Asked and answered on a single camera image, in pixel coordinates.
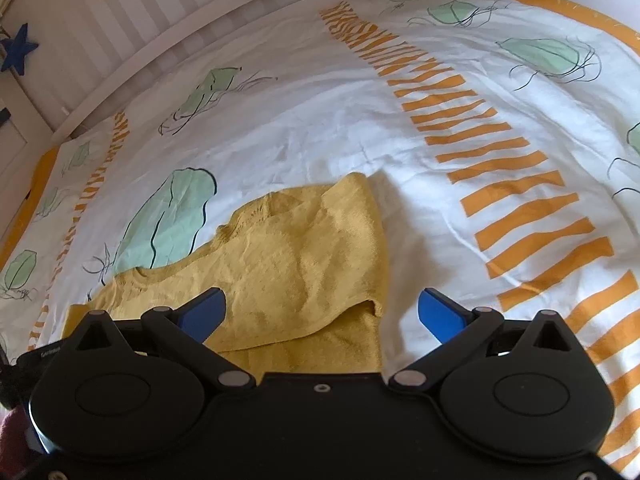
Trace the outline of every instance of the folded yellow shirt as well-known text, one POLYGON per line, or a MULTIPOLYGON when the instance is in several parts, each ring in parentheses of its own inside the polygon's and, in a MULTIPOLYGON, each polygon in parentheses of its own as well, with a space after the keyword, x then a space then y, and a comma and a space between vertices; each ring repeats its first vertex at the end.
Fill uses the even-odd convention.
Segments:
POLYGON ((204 344, 258 379, 268 371, 379 371, 388 255, 366 177, 249 202, 190 256, 122 272, 88 304, 72 305, 63 335, 91 309, 135 319, 212 286, 226 295, 226 317, 204 344))

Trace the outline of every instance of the blue star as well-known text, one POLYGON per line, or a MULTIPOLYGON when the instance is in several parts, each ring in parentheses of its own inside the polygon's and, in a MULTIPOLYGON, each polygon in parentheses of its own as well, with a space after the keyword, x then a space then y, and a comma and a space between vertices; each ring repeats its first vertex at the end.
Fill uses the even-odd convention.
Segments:
POLYGON ((15 35, 14 40, 9 38, 0 40, 6 50, 6 57, 0 67, 0 72, 4 72, 13 66, 19 75, 24 75, 24 57, 38 47, 37 43, 29 43, 27 41, 27 27, 27 23, 23 24, 18 34, 15 35))

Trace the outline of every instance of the screw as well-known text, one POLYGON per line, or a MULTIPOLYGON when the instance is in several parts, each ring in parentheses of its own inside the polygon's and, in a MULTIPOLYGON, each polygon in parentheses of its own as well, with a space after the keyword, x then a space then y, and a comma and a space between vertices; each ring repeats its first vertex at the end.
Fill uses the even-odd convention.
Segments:
POLYGON ((422 386, 427 376, 418 370, 402 370, 394 375, 394 379, 402 386, 422 386))
POLYGON ((218 376, 218 381, 223 386, 239 388, 248 384, 251 381, 251 376, 242 370, 229 370, 228 372, 222 372, 218 376))

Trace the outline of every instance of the triangular hole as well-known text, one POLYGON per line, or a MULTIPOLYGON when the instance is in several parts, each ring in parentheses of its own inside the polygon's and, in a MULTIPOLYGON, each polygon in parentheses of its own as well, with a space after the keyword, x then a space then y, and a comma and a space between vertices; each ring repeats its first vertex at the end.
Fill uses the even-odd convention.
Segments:
POLYGON ((109 346, 111 346, 111 343, 102 328, 102 324, 96 321, 89 325, 89 329, 84 334, 76 350, 94 350, 96 348, 108 348, 109 346))
POLYGON ((551 350, 559 350, 562 352, 568 352, 570 350, 569 345, 566 343, 558 327, 552 321, 547 321, 538 334, 538 339, 534 343, 534 346, 538 348, 549 348, 551 350))

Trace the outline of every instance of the orange striped pattern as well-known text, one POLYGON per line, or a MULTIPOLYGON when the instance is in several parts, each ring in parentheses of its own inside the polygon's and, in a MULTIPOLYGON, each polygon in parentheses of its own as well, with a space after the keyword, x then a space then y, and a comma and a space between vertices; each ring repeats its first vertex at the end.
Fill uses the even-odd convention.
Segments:
MULTIPOLYGON (((472 164, 468 168, 452 168, 447 171, 454 186, 474 188, 461 200, 463 210, 470 220, 474 215, 501 200, 512 196, 535 193, 537 198, 527 198, 516 209, 502 218, 494 218, 490 224, 479 226, 475 238, 480 251, 487 251, 506 236, 516 238, 507 248, 487 259, 488 277, 498 278, 514 272, 540 251, 557 244, 559 240, 575 237, 574 249, 551 264, 537 276, 522 280, 521 285, 498 295, 504 311, 508 311, 557 285, 599 258, 614 255, 608 238, 593 236, 595 228, 588 218, 555 231, 527 232, 523 236, 516 229, 555 215, 561 209, 577 203, 576 193, 566 190, 564 179, 553 168, 539 171, 537 165, 547 160, 541 151, 527 149, 529 141, 524 136, 509 135, 509 123, 498 119, 499 113, 486 105, 485 99, 469 88, 463 75, 429 56, 415 45, 403 41, 398 35, 377 25, 361 20, 347 2, 321 12, 329 32, 336 40, 343 41, 352 52, 369 63, 380 77, 392 87, 393 95, 401 100, 401 108, 410 115, 417 131, 431 132, 425 137, 428 146, 441 149, 436 160, 441 164, 460 164, 468 158, 484 156, 498 150, 514 150, 516 154, 472 164), (504 178, 504 171, 530 171, 521 178, 504 178)), ((604 290, 580 301, 567 318, 569 326, 577 332, 588 325, 594 316, 624 300, 638 290, 638 283, 631 271, 604 290)), ((595 362, 602 362, 620 349, 640 338, 640 314, 630 314, 603 335, 589 348, 595 362)), ((616 404, 640 384, 640 365, 623 374, 610 384, 616 404)), ((629 415, 609 434, 601 454, 606 454, 626 444, 640 428, 640 410, 629 415)), ((638 450, 618 459, 613 466, 626 467, 640 453, 638 450)))
POLYGON ((38 320, 33 326, 31 333, 29 335, 29 346, 28 350, 31 351, 36 348, 38 340, 40 339, 40 334, 42 333, 42 327, 44 327, 44 323, 47 320, 47 314, 49 313, 49 290, 53 286, 56 281, 57 276, 62 272, 63 264, 65 261, 65 257, 69 252, 71 244, 73 243, 74 237, 76 235, 76 226, 78 222, 82 218, 82 213, 86 209, 88 203, 95 197, 100 189, 100 184, 104 182, 104 174, 107 171, 107 167, 110 162, 113 161, 116 154, 120 151, 124 144, 124 140, 129 135, 129 121, 124 115, 124 112, 117 113, 114 116, 114 128, 113 128, 113 137, 111 137, 111 143, 107 149, 107 154, 104 158, 102 164, 96 168, 96 170, 91 174, 91 177, 87 181, 80 198, 78 199, 78 203, 74 207, 75 214, 72 216, 71 227, 66 232, 66 236, 64 238, 64 243, 62 244, 62 250, 56 257, 56 267, 53 270, 53 275, 49 282, 49 286, 47 287, 47 294, 44 297, 44 304, 40 309, 40 315, 38 316, 38 320))

